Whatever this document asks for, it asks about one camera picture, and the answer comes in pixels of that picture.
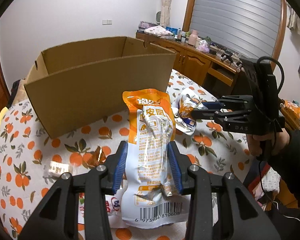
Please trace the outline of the person right hand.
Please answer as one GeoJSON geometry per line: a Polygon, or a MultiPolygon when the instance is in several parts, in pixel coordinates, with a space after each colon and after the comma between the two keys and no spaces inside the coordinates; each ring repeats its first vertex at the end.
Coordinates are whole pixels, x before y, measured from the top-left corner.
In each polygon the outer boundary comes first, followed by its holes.
{"type": "Polygon", "coordinates": [[[266,145],[268,142],[270,143],[268,145],[268,150],[272,155],[276,155],[288,146],[289,141],[290,135],[285,129],[276,134],[273,132],[263,136],[247,134],[247,143],[250,154],[255,157],[258,157],[263,153],[262,145],[266,145]]]}

